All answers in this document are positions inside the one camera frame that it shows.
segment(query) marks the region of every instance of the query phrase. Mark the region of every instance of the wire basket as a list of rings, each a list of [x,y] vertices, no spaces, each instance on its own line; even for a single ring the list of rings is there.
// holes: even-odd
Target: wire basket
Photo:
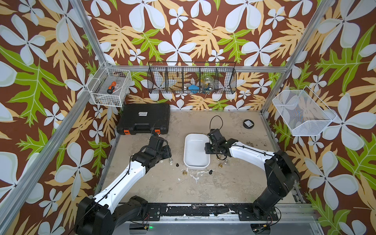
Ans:
[[[147,73],[149,93],[233,94],[236,91],[235,63],[233,66],[218,66],[218,63],[210,62],[195,63],[202,66],[150,65],[149,63]]]
[[[131,76],[129,70],[118,68],[104,68],[93,79],[97,79],[90,90],[90,95],[96,105],[122,107],[126,93],[129,89]],[[112,94],[107,93],[107,89],[112,82],[116,82]]]
[[[308,88],[323,110],[304,90]],[[331,110],[309,87],[303,90],[284,90],[273,99],[273,104],[290,129],[292,136],[316,136],[329,126],[336,113]]]

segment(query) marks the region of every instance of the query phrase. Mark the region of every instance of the screwdriver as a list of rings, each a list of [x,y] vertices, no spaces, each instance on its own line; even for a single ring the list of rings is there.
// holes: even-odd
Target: screwdriver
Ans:
[[[119,77],[119,75],[116,77],[116,80],[113,81],[111,83],[111,85],[108,87],[108,89],[107,89],[108,94],[112,94],[114,92],[114,89],[115,89],[115,86],[116,86],[116,81],[117,81],[118,77]]]

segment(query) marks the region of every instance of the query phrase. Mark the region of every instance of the round black puck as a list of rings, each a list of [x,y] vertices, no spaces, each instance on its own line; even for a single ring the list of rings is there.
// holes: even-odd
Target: round black puck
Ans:
[[[247,129],[252,129],[253,127],[254,127],[254,122],[253,121],[251,121],[251,120],[249,120],[249,119],[245,119],[244,121],[243,121],[243,126],[245,127],[245,128],[247,128]]]

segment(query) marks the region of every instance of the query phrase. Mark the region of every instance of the orange screwdriver handle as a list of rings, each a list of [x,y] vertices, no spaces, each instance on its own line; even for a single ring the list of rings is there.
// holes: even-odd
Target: orange screwdriver handle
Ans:
[[[112,94],[114,92],[116,86],[116,82],[112,82],[111,85],[108,87],[107,93]]]

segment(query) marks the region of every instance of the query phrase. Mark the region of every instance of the blue object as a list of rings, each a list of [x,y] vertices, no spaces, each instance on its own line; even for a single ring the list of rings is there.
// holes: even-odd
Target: blue object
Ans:
[[[190,85],[189,87],[188,87],[188,90],[192,90],[192,92],[195,94],[195,93],[197,93],[198,91],[199,91],[199,87],[198,86],[195,86],[195,85]]]

